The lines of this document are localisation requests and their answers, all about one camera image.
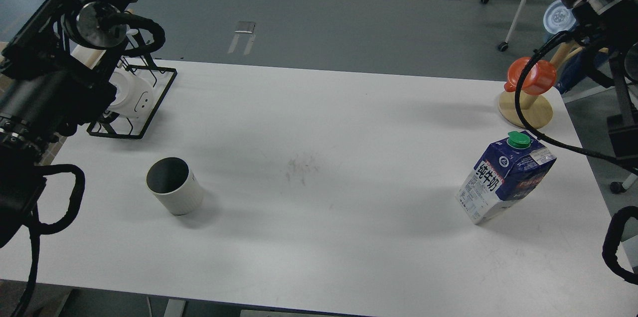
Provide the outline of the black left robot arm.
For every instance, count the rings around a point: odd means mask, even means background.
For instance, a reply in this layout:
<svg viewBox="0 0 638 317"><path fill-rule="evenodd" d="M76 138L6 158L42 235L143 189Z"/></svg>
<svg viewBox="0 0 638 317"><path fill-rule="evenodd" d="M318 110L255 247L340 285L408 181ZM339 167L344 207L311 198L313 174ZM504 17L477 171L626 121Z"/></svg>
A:
<svg viewBox="0 0 638 317"><path fill-rule="evenodd" d="M122 57L148 58L165 43L164 29L127 13L137 0L45 0L1 51L1 74L11 84L1 97L1 245L26 227L30 270L11 313L22 317L34 294L40 238L77 217L86 176L73 164L42 165L50 145L78 126L97 122L116 97L109 81ZM46 177L74 176L65 214L39 219Z"/></svg>

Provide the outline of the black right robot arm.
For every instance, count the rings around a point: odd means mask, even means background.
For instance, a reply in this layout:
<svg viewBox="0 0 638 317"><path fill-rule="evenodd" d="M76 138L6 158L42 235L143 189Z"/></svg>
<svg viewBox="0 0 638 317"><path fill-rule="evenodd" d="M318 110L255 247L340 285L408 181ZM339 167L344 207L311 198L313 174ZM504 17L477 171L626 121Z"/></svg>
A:
<svg viewBox="0 0 638 317"><path fill-rule="evenodd" d="M637 172L637 108L629 95L628 81L637 80L637 0L560 0L572 10L577 27L554 34L526 63L514 88L515 112L524 128L536 139L602 159L627 171ZM608 135L614 155L588 151L563 144L534 128L520 105L520 94L533 65L561 43L576 42L583 47L583 67L602 87L616 91L620 114L608 118Z"/></svg>

